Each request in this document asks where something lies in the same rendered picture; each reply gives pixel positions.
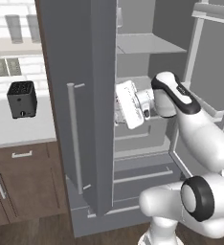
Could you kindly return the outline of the grey freezer drawer front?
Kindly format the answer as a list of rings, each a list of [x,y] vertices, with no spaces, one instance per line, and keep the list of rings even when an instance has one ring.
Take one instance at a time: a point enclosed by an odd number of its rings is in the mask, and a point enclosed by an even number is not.
[[[136,198],[145,189],[178,182],[182,176],[181,169],[167,154],[159,156],[150,155],[146,157],[122,159],[120,161],[116,161],[114,180],[168,170],[172,170],[173,174],[120,184],[113,183],[113,201],[120,202],[123,200]]]

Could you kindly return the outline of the grey wall outlet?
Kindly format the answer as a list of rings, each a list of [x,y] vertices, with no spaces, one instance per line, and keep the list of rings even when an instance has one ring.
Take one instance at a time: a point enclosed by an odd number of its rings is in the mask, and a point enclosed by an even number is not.
[[[21,68],[19,60],[17,58],[8,58],[7,59],[8,68],[11,76],[21,76]]]
[[[4,58],[0,58],[0,77],[7,77],[9,75],[7,64]]]

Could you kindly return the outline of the brown drawer front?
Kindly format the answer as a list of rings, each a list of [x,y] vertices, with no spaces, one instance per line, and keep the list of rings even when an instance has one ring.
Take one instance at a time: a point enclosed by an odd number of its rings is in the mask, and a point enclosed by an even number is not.
[[[47,159],[48,151],[45,144],[0,148],[0,167],[16,164],[37,164]]]

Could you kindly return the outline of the grey fridge shelf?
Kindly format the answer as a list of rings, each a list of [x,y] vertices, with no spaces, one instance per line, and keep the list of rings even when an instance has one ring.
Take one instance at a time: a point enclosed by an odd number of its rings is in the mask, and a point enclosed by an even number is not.
[[[117,53],[120,55],[172,54],[185,52],[185,49],[172,44],[153,33],[117,35]]]

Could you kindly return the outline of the grey fridge door with shelves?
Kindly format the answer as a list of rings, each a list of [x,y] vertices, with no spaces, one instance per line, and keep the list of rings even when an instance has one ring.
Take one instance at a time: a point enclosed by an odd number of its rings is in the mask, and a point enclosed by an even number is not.
[[[185,50],[169,69],[200,99],[224,131],[224,17],[194,9],[199,0],[169,0],[172,40]]]

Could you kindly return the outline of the grey fridge crisper drawer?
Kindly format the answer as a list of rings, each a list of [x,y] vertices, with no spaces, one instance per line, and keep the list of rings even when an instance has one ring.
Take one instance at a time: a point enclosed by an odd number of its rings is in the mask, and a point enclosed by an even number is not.
[[[132,149],[160,146],[164,143],[168,120],[160,117],[146,121],[135,129],[127,125],[115,127],[115,150],[127,151]]]

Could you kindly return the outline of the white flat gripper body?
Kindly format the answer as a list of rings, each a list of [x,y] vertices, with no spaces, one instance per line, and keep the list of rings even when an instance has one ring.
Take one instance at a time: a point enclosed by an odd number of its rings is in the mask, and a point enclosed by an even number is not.
[[[116,85],[116,95],[129,129],[144,123],[144,116],[136,97],[137,89],[132,80],[128,80]]]

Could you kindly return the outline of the white wall shelf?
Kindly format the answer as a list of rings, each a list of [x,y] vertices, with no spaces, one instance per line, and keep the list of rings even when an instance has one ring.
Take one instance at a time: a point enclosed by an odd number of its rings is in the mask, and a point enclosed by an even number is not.
[[[10,38],[0,38],[0,56],[40,55],[41,53],[41,44],[33,43],[28,37],[24,37],[22,43],[12,43]]]

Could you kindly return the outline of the black toaster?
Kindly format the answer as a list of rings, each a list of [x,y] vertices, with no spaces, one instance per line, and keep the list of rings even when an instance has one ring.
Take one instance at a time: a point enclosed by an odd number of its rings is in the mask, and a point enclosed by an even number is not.
[[[7,98],[14,119],[33,118],[36,115],[37,98],[31,80],[13,82]]]

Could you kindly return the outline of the grey fridge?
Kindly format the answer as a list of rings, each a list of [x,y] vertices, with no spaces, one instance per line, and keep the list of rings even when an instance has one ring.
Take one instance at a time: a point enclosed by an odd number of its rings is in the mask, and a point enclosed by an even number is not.
[[[175,44],[170,31],[169,22],[172,19],[172,12],[168,10],[168,3],[169,0],[117,0],[115,86],[130,79],[138,89],[146,89],[156,73],[170,70],[169,66],[173,55],[182,54],[120,55],[117,53],[118,34],[153,33]],[[188,153],[183,141],[175,134],[175,125],[172,120],[168,120],[165,140],[162,145],[116,151],[115,127],[124,123],[119,106],[114,104],[113,181],[116,161],[150,155],[169,155],[173,162],[181,169],[181,179],[193,174],[206,173],[206,169]],[[71,202],[73,229],[77,237],[119,229],[120,227],[144,221],[144,217],[136,208],[138,197],[120,202],[113,201],[112,209],[104,215],[98,216],[92,211],[83,196],[78,193],[76,186],[69,177],[67,185]]]

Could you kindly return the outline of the grey glass jar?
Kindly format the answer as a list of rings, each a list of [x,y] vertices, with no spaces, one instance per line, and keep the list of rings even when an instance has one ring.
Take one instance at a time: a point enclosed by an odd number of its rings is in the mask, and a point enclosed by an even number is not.
[[[31,38],[33,43],[40,43],[40,34],[39,34],[39,26],[37,16],[35,14],[27,15],[28,26],[31,33]]]
[[[7,26],[11,36],[11,42],[14,44],[22,43],[23,36],[21,32],[20,17],[17,14],[8,14],[5,16]]]

